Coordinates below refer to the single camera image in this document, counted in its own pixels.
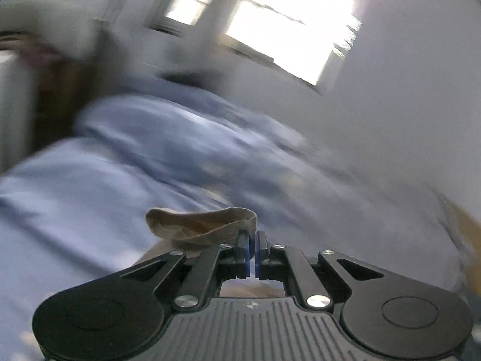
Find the white wall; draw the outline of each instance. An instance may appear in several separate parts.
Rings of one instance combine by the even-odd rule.
[[[481,5],[371,0],[334,89],[237,58],[225,97],[376,174],[423,177],[481,220]]]

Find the window frame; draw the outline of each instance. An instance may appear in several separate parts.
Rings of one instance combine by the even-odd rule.
[[[255,5],[256,3],[253,0],[244,0],[244,1],[249,1]],[[369,0],[354,0],[354,10],[355,11],[363,11],[367,5],[367,2]],[[152,20],[150,21],[150,28],[152,30],[160,31],[160,32],[165,32],[170,35],[174,35],[177,37],[182,37],[186,32],[189,31],[190,28],[195,27],[195,25],[190,25],[190,24],[185,24],[181,23],[180,21],[170,19],[169,17],[165,16],[165,13],[170,7],[170,4],[173,2],[173,0],[158,0],[155,4],[155,10],[154,14],[152,15]],[[277,12],[276,10],[272,9],[274,12],[283,15],[281,12]],[[346,25],[346,27],[353,31],[356,35],[358,35],[358,30],[352,28],[350,25]],[[317,93],[321,95],[325,95],[328,93],[334,86],[334,83],[347,59],[347,56],[349,54],[349,50],[344,49],[340,45],[336,44],[333,42],[332,50],[329,54],[329,57],[326,60],[326,63],[324,64],[318,80],[315,85],[309,83],[308,81],[295,76],[294,74],[287,72],[284,70],[282,67],[276,65],[273,62],[273,58],[270,56],[267,56],[261,52],[258,52],[257,50],[251,48],[250,46],[234,39],[231,38],[230,36],[227,36],[227,34],[221,34],[221,44],[226,47],[230,52],[240,55],[245,58],[249,58],[251,60],[256,61],[259,64],[262,64],[264,66],[268,66],[270,68],[273,68],[276,72],[279,74],[283,74],[285,76],[288,76],[292,78],[294,81],[301,82],[305,85],[307,85],[309,88],[313,89]]]

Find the blue blanket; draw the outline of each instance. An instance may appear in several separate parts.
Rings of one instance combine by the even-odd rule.
[[[380,189],[331,150],[206,91],[135,79],[84,110],[75,131],[0,182],[0,359],[42,359],[35,308],[133,264],[156,242],[144,221],[155,206],[243,206],[271,241],[306,255],[330,248],[450,290],[462,280],[432,190]]]

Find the bright window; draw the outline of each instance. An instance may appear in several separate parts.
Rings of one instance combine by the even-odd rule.
[[[173,0],[165,16],[195,24],[212,0]],[[344,58],[361,22],[355,0],[239,0],[227,35],[315,85],[329,55]]]

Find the black gripper base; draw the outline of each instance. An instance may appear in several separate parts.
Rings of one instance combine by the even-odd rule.
[[[212,298],[173,317],[161,339],[132,361],[381,361],[346,339],[329,313],[292,298]],[[456,361],[448,357],[446,361]]]

